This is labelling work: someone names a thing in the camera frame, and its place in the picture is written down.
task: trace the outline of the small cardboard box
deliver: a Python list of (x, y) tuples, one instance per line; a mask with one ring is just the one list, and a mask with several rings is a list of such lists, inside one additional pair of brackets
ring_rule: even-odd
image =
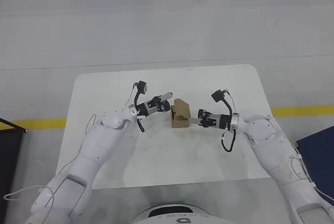
[(172, 128), (188, 128), (190, 117), (189, 105), (181, 99), (175, 99), (171, 106)]

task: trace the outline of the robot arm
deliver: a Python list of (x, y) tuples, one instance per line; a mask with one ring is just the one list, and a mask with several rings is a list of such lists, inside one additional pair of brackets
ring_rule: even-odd
[(243, 134), (259, 163), (284, 196), (292, 223), (334, 223), (334, 206), (318, 194), (301, 155), (275, 118), (256, 115), (244, 119), (237, 113), (224, 115), (199, 110), (198, 118), (191, 119), (191, 123)]
[[(144, 92), (138, 90), (138, 94), (145, 93), (146, 86), (143, 88)], [(31, 207), (32, 215), (25, 223), (74, 222), (91, 198), (92, 182), (96, 174), (117, 149), (129, 124), (136, 123), (141, 116), (146, 117), (157, 111), (169, 111), (167, 99), (171, 97), (172, 93), (168, 92), (137, 106), (128, 106), (121, 112), (105, 113), (83, 139), (80, 151), (71, 165), (47, 185), (54, 193), (53, 196), (50, 189), (42, 190)]]

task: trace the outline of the black cable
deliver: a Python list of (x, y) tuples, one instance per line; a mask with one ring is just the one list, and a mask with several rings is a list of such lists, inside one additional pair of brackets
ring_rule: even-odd
[[(136, 95), (134, 96), (134, 100), (133, 100), (133, 103), (134, 103), (134, 106), (136, 107), (137, 106), (137, 99), (138, 97), (140, 96), (140, 92), (137, 91)], [(143, 128), (141, 122), (140, 122), (140, 119), (137, 119), (137, 124), (138, 124), (138, 127), (140, 128), (140, 130), (142, 132), (145, 132), (145, 129)]]
[(232, 108), (230, 107), (230, 105), (227, 103), (227, 101), (225, 100), (225, 98), (222, 99), (222, 101), (224, 102), (224, 104), (227, 106), (228, 110), (229, 110), (229, 115), (232, 116), (233, 112), (232, 112)]
[(232, 143), (230, 144), (230, 149), (227, 149), (225, 146), (224, 146), (224, 133), (222, 134), (222, 139), (221, 139), (221, 143), (222, 143), (222, 146), (223, 146), (223, 148), (224, 148), (224, 150), (226, 151), (226, 152), (231, 152), (232, 151), (232, 149), (233, 149), (233, 145), (234, 145), (234, 141), (235, 141), (235, 136), (236, 136), (236, 131), (235, 131), (235, 129), (233, 129), (233, 139), (232, 139)]

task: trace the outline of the yellow line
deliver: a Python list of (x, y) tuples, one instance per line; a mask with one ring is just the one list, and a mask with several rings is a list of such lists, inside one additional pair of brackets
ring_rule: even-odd
[[(334, 115), (334, 105), (319, 106), (289, 106), (283, 108), (271, 108), (273, 116), (315, 116)], [(38, 120), (16, 120), (13, 122), (25, 129), (57, 129), (65, 128), (66, 118), (51, 118)], [(0, 130), (9, 126), (0, 123)]]
[[(65, 128), (66, 118), (51, 118), (38, 120), (15, 120), (12, 123), (25, 129), (56, 129)], [(10, 128), (10, 126), (0, 123), (0, 130)]]
[(273, 116), (334, 115), (334, 105), (289, 106), (284, 108), (271, 108), (271, 110)]

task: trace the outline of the white table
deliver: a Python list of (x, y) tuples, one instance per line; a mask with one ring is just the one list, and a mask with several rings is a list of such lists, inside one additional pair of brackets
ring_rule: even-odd
[[(77, 155), (91, 115), (121, 110), (139, 80), (147, 82), (148, 90), (138, 102), (171, 91), (170, 102), (183, 99), (195, 117), (198, 109), (227, 114), (226, 106), (211, 97), (225, 88), (244, 116), (271, 114), (257, 71), (249, 65), (83, 74), (75, 80), (57, 173)], [(154, 114), (142, 124), (146, 132), (136, 125), (129, 129), (121, 149), (99, 171), (94, 189), (269, 177), (242, 135), (228, 153), (220, 144), (222, 130), (172, 129), (169, 113)], [(226, 137), (229, 145), (232, 136)]]

